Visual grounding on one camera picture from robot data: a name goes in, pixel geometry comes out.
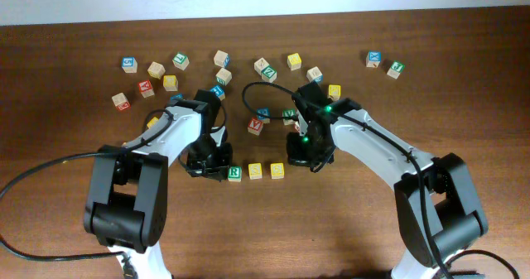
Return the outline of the green R block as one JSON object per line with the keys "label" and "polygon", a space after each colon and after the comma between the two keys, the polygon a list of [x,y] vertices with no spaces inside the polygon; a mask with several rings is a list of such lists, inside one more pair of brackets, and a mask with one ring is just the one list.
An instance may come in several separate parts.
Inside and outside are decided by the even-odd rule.
{"label": "green R block", "polygon": [[240,166],[231,166],[228,170],[228,181],[240,182],[243,177],[242,168]]}

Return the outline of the yellow S block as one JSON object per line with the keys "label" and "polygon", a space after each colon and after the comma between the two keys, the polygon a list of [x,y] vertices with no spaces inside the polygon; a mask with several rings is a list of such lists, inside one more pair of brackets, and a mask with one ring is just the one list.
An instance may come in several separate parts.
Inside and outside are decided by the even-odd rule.
{"label": "yellow S block", "polygon": [[263,178],[263,169],[261,163],[251,163],[248,165],[248,174],[250,180]]}

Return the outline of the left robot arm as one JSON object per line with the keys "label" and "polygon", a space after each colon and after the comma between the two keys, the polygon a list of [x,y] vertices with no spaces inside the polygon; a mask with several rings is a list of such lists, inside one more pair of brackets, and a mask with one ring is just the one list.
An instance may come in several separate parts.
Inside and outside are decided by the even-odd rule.
{"label": "left robot arm", "polygon": [[126,278],[169,278],[159,240],[166,224],[168,169],[182,152],[192,177],[227,180],[232,147],[214,122],[222,107],[209,90],[170,101],[161,118],[123,147],[103,146],[94,160],[84,229],[118,253]]}

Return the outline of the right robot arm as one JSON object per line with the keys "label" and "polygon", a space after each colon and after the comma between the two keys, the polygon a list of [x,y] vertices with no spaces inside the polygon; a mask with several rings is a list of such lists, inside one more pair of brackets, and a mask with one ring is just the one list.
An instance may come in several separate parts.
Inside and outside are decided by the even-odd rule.
{"label": "right robot arm", "polygon": [[464,161],[435,157],[378,125],[351,99],[334,101],[310,82],[292,94],[299,130],[287,135],[288,162],[320,171],[336,150],[363,162],[393,190],[406,251],[391,278],[442,277],[448,262],[489,229]]}

